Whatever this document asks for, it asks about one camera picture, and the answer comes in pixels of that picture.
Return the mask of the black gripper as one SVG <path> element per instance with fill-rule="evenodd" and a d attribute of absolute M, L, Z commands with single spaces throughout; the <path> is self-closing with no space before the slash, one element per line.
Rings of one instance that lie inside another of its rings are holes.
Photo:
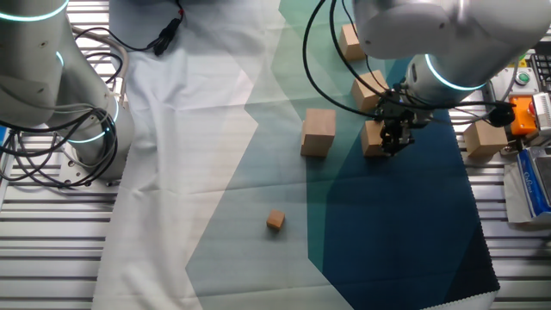
<path fill-rule="evenodd" d="M 394 155 L 413 144 L 415 139 L 410 129 L 426 127 L 431 116 L 432 110 L 421 109 L 419 106 L 380 101 L 375 108 L 375 120 L 383 123 L 380 133 L 381 150 L 388 155 Z"/>

